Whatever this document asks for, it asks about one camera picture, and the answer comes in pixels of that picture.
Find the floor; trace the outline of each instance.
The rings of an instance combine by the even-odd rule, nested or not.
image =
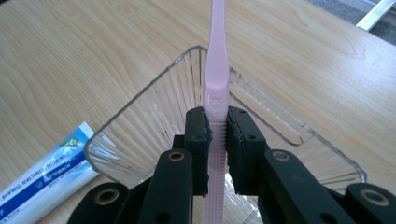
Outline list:
[[[307,0],[312,4],[356,25],[372,6],[367,0]],[[371,31],[383,40],[396,46],[396,9],[395,7]]]

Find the clear plastic basket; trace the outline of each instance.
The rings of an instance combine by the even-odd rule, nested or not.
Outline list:
[[[106,123],[85,146],[87,160],[102,175],[133,188],[153,175],[159,156],[184,133],[185,114],[203,105],[206,49],[188,49]],[[231,105],[245,109],[270,148],[294,153],[324,186],[344,191],[364,182],[357,163],[289,110],[231,68]],[[262,223],[257,199],[235,195],[225,183],[226,223]],[[201,199],[194,198],[194,223],[200,223]]]

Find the pink toothbrush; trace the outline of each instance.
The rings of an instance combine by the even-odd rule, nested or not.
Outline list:
[[[229,107],[230,65],[225,42],[225,0],[212,0],[212,25],[205,68],[204,109],[213,139],[208,159],[208,194],[204,198],[203,223],[223,222],[225,134]]]

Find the wood grain surface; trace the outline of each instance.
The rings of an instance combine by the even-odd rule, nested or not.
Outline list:
[[[210,1],[0,6],[0,189],[86,120],[98,130],[191,46]],[[396,194],[396,47],[304,0],[227,2],[232,67]],[[98,177],[40,223],[65,223]]]

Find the blue and white toothpaste tube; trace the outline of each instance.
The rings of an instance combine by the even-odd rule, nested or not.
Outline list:
[[[0,193],[0,224],[35,223],[97,176],[83,149],[93,130],[73,133]]]

